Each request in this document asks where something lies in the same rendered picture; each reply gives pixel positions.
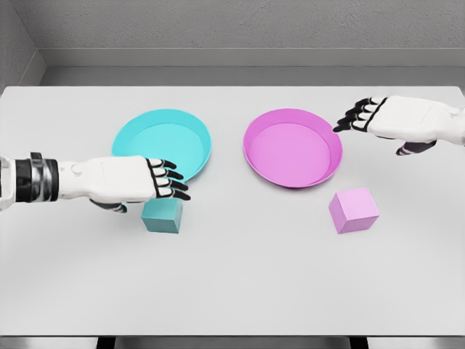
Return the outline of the pink block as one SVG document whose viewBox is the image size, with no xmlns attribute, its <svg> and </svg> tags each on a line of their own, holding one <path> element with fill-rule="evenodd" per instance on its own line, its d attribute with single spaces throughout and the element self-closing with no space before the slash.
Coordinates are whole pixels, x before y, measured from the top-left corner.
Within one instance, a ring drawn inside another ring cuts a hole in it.
<svg viewBox="0 0 465 349">
<path fill-rule="evenodd" d="M 335 192 L 328 209 L 338 234 L 367 230 L 380 215 L 367 187 Z"/>
</svg>

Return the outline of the cyan block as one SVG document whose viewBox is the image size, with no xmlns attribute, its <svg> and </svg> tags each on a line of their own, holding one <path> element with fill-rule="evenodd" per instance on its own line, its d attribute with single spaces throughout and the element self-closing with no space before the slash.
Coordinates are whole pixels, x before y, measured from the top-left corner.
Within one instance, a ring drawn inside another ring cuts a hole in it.
<svg viewBox="0 0 465 349">
<path fill-rule="evenodd" d="M 145 203 L 142 221 L 150 232 L 178 233 L 182 220 L 183 204 L 178 198 L 159 198 Z"/>
</svg>

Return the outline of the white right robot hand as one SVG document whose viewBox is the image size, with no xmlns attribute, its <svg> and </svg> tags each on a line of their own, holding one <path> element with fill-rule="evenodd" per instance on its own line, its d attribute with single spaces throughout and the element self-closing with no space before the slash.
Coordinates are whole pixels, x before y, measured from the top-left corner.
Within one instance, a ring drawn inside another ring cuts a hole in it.
<svg viewBox="0 0 465 349">
<path fill-rule="evenodd" d="M 444 108 L 442 103 L 414 97 L 367 97 L 337 121 L 333 132 L 353 130 L 402 140 L 398 156 L 423 153 L 437 143 L 437 122 Z"/>
</svg>

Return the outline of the cyan plate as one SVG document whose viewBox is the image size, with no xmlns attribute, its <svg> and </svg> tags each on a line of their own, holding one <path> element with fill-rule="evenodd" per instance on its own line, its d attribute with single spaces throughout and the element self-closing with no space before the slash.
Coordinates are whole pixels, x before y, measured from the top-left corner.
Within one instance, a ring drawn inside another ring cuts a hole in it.
<svg viewBox="0 0 465 349">
<path fill-rule="evenodd" d="M 188 181 L 205 167 L 211 149 L 210 132 L 200 119 L 177 109 L 158 109 L 128 121 L 113 141 L 112 154 L 168 160 Z"/>
</svg>

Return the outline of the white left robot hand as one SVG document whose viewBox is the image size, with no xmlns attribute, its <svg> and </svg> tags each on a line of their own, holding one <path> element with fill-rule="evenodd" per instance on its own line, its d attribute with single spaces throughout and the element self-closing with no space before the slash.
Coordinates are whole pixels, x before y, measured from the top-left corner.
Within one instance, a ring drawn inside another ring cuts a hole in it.
<svg viewBox="0 0 465 349">
<path fill-rule="evenodd" d="M 83 174 L 89 179 L 89 200 L 100 208 L 127 212 L 127 204 L 152 199 L 177 198 L 189 201 L 188 186 L 177 165 L 143 156 L 96 158 L 86 162 Z"/>
</svg>

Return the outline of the pink plate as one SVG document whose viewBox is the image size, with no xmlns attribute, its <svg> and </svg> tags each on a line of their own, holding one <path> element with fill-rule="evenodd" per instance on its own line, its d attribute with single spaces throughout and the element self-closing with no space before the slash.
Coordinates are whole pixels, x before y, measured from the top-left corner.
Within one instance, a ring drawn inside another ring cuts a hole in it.
<svg viewBox="0 0 465 349">
<path fill-rule="evenodd" d="M 268 111 L 249 124 L 243 153 L 251 168 L 271 183 L 308 188 L 337 171 L 343 147 L 325 119 L 309 111 L 284 108 Z"/>
</svg>

